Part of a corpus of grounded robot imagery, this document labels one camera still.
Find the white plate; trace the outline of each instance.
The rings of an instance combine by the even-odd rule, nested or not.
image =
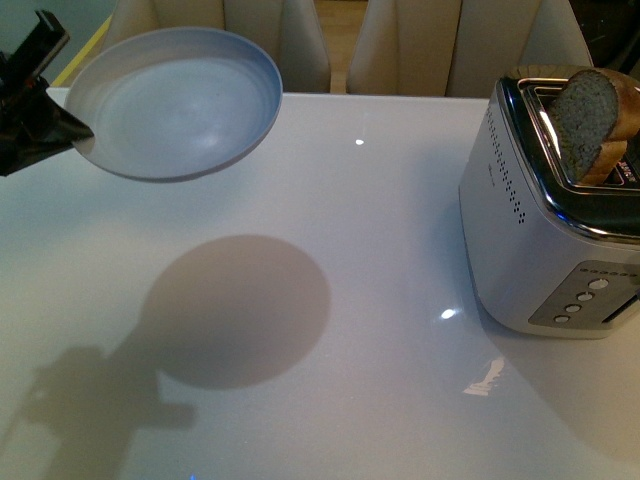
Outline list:
[[[156,30],[96,57],[65,108],[94,138],[75,144],[109,172],[185,180],[239,160],[271,129],[282,79],[271,58],[223,30]]]

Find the chair back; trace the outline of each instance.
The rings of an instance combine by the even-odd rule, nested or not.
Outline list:
[[[568,0],[369,0],[347,91],[488,98],[526,64],[592,65]]]
[[[313,0],[118,0],[102,48],[179,26],[224,29],[253,41],[278,66],[285,91],[330,89],[329,55]]]

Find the white table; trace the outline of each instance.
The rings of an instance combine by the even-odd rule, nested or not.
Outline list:
[[[543,339],[475,301],[485,105],[285,95],[197,180],[0,179],[0,478],[640,478],[640,321]]]

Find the silver toaster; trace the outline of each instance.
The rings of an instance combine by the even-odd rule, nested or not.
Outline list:
[[[604,184],[568,180],[546,113],[568,77],[497,82],[460,183],[462,223],[498,322],[603,338],[640,315],[640,160],[630,145]]]

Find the toaster button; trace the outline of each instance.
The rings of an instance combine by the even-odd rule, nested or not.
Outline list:
[[[581,302],[586,302],[587,300],[591,300],[593,298],[593,293],[591,292],[582,292],[579,293],[576,298]]]
[[[604,278],[598,278],[589,282],[589,288],[593,290],[600,290],[601,288],[605,288],[607,285],[609,285],[609,280]]]

